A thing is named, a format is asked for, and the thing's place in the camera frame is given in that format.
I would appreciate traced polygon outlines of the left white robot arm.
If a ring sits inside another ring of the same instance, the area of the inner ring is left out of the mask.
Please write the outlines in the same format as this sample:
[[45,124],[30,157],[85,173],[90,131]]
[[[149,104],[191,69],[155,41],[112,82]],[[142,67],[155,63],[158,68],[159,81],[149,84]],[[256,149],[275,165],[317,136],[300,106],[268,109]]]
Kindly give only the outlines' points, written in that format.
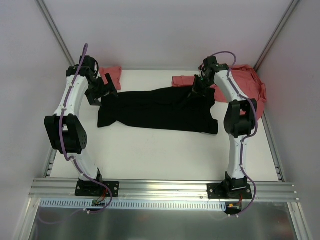
[[86,189],[93,196],[103,192],[104,183],[99,168],[86,151],[88,136],[79,120],[79,113],[83,98],[87,98],[89,105],[100,107],[101,98],[118,95],[110,74],[104,78],[99,73],[98,62],[83,54],[79,64],[66,71],[66,86],[58,108],[53,115],[44,118],[52,148],[60,152],[66,161],[72,162],[80,182],[88,182]]

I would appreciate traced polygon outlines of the black t shirt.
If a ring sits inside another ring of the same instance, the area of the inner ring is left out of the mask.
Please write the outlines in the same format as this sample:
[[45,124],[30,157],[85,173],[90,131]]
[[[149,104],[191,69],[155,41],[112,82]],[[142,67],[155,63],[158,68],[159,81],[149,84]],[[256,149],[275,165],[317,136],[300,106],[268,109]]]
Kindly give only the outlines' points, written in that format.
[[219,124],[211,114],[214,94],[213,88],[198,95],[191,86],[185,86],[107,95],[101,99],[97,126],[120,122],[136,128],[217,135]]

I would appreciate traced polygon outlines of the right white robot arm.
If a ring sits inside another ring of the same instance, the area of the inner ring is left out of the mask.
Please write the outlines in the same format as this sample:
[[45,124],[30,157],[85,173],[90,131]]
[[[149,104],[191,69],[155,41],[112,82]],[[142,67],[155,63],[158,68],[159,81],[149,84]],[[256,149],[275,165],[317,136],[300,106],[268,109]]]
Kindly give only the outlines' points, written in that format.
[[225,179],[213,192],[218,196],[235,198],[247,193],[249,177],[245,173],[246,140],[258,130],[257,101],[249,98],[234,80],[227,64],[218,63],[212,55],[203,60],[192,85],[192,92],[207,96],[212,85],[218,86],[227,100],[228,108],[223,120],[229,136],[229,164]]

